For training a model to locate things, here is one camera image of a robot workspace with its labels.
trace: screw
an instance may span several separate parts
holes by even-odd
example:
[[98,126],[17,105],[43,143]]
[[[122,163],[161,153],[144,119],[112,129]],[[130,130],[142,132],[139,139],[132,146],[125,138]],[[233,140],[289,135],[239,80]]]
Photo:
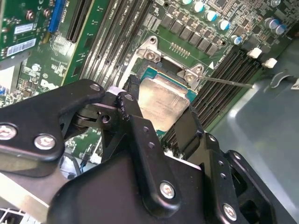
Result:
[[233,209],[232,206],[229,204],[224,204],[223,205],[223,210],[225,215],[232,221],[237,220],[237,214],[235,213],[235,210]]
[[53,137],[47,134],[42,134],[34,139],[34,145],[41,150],[49,150],[54,148],[55,140]]
[[127,98],[127,99],[130,100],[130,101],[133,101],[133,100],[134,100],[133,97],[132,97],[131,95],[129,95],[129,94],[126,94],[126,95],[125,95],[125,98]]
[[187,75],[185,76],[185,80],[186,80],[187,82],[191,82],[193,79],[194,79],[194,77],[193,77],[193,75],[191,75],[191,74],[187,74]]
[[100,91],[100,87],[99,87],[99,85],[97,85],[97,84],[92,84],[92,85],[90,85],[90,88],[92,88],[92,89],[95,90],[95,91]]
[[174,192],[173,187],[170,184],[168,184],[166,182],[162,182],[160,184],[160,191],[164,197],[166,197],[168,199],[174,198],[175,192]]
[[34,12],[32,10],[28,10],[26,13],[26,20],[33,21],[35,19]]
[[239,155],[238,153],[234,153],[234,156],[235,156],[238,160],[241,159],[241,157],[240,157],[240,155]]
[[214,136],[209,135],[209,137],[210,137],[210,140],[212,140],[212,141],[216,141],[216,138],[214,138]]
[[0,126],[0,140],[10,140],[17,135],[17,130],[11,125]]
[[149,60],[153,60],[155,58],[155,55],[151,52],[149,52],[147,55],[146,55],[147,59]]
[[47,8],[43,11],[43,15],[48,19],[51,15],[51,11]]

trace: silver screw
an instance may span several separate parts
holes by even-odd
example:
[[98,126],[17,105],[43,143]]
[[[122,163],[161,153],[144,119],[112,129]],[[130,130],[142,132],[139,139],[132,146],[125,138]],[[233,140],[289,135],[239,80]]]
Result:
[[160,184],[160,191],[161,191],[162,195],[168,199],[172,199],[175,196],[173,187],[166,182],[162,182]]
[[233,209],[232,206],[229,204],[224,204],[223,205],[223,210],[225,215],[232,221],[237,220],[237,214],[235,213],[235,210]]
[[90,85],[90,88],[92,88],[95,91],[100,91],[100,87],[97,84]]
[[42,134],[34,139],[34,145],[41,150],[49,150],[54,148],[55,140],[53,137],[47,134]]
[[134,100],[133,97],[132,97],[131,95],[129,95],[129,94],[126,94],[126,95],[125,95],[125,98],[127,98],[127,99],[130,100],[130,101],[133,101],[133,100]]
[[238,153],[234,153],[234,156],[235,156],[238,160],[241,159],[241,157],[240,157],[240,155],[239,155]]
[[212,140],[212,141],[216,141],[216,138],[214,138],[214,136],[209,135],[209,137],[210,137],[210,140]]
[[0,125],[0,140],[10,140],[17,135],[17,130],[11,125]]

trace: black slot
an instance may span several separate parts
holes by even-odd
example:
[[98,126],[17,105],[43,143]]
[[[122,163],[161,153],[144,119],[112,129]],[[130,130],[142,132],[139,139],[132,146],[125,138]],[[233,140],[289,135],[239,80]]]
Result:
[[92,0],[78,0],[66,39],[76,43]]

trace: gray metal surface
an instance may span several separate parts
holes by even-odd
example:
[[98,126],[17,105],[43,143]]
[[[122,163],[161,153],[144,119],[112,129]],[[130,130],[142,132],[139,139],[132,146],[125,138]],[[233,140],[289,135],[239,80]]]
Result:
[[255,84],[211,133],[221,150],[245,157],[299,223],[299,91],[270,82]]
[[63,177],[59,168],[55,173],[44,178],[0,173],[0,208],[7,208],[9,206],[7,202],[10,202],[16,208],[44,223],[49,203],[66,182],[67,179]]

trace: cable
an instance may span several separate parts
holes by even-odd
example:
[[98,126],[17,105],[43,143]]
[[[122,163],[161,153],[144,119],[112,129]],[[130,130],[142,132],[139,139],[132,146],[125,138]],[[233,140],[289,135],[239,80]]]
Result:
[[69,154],[69,153],[64,153],[64,156],[69,158],[74,163],[74,167],[75,167],[77,176],[82,174],[81,169],[79,167],[79,164],[78,164],[78,161],[76,160],[76,158],[74,156],[72,156],[71,154]]

